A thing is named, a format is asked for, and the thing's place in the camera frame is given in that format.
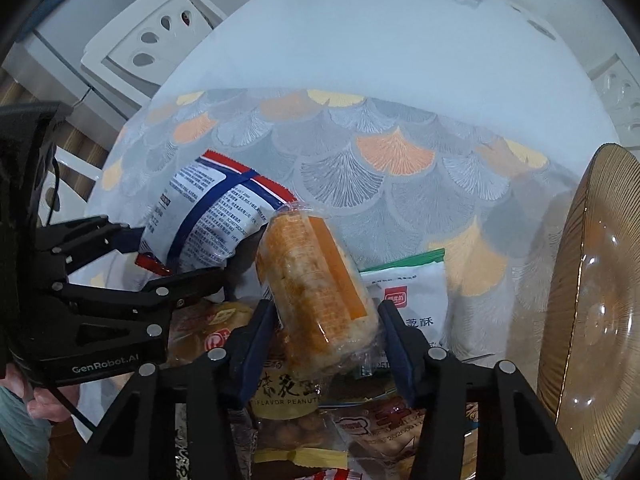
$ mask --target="human hand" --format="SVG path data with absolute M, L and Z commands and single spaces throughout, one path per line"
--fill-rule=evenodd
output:
M 31 418 L 46 418 L 53 422 L 63 422 L 71 416 L 68 409 L 60 404 L 49 390 L 36 388 L 32 392 L 30 384 L 13 363 L 6 366 L 5 378 L 0 380 L 0 386 L 4 386 L 25 401 L 27 413 Z M 78 405 L 80 398 L 78 384 L 62 386 L 59 390 L 73 405 Z

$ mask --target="green zip seal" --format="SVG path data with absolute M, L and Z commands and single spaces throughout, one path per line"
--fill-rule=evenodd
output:
M 437 264 L 444 261 L 444 249 L 435 249 L 428 251 L 427 253 L 414 254 L 414 256 L 408 256 L 402 260 L 396 260 L 390 264 L 382 264 L 375 267 L 369 267 L 369 269 L 361 270 L 360 272 L 371 272 L 372 270 L 393 269 L 395 267 L 417 267 L 426 264 Z

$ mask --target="white table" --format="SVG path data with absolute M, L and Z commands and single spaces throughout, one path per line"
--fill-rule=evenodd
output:
M 505 0 L 251 0 L 180 64 L 154 101 L 261 87 L 423 108 L 487 126 L 577 175 L 597 147 L 618 141 L 559 35 Z

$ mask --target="red stripe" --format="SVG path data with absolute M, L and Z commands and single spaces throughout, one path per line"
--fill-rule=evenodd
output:
M 146 254 L 139 254 L 136 256 L 136 265 L 143 269 L 150 270 L 152 273 L 158 276 L 170 276 L 171 271 L 167 269 L 163 264 L 157 260 L 146 256 Z
M 295 202 L 297 199 L 286 187 L 281 186 L 277 182 L 273 180 L 269 180 L 265 176 L 257 175 L 254 176 L 251 180 L 255 180 L 259 184 L 262 184 L 269 191 L 275 193 L 278 197 L 280 197 L 284 202 Z
M 237 160 L 233 160 L 232 158 L 228 158 L 228 156 L 222 155 L 222 153 L 214 152 L 213 150 L 207 150 L 203 155 L 204 158 L 208 158 L 213 162 L 219 162 L 220 164 L 224 164 L 230 168 L 233 168 L 240 173 L 244 173 L 245 171 L 249 171 L 251 168 L 245 166 L 244 164 L 240 164 Z

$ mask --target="amber glass plate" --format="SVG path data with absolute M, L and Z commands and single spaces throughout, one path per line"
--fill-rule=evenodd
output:
M 593 156 L 556 259 L 538 397 L 582 478 L 603 472 L 640 427 L 640 162 Z

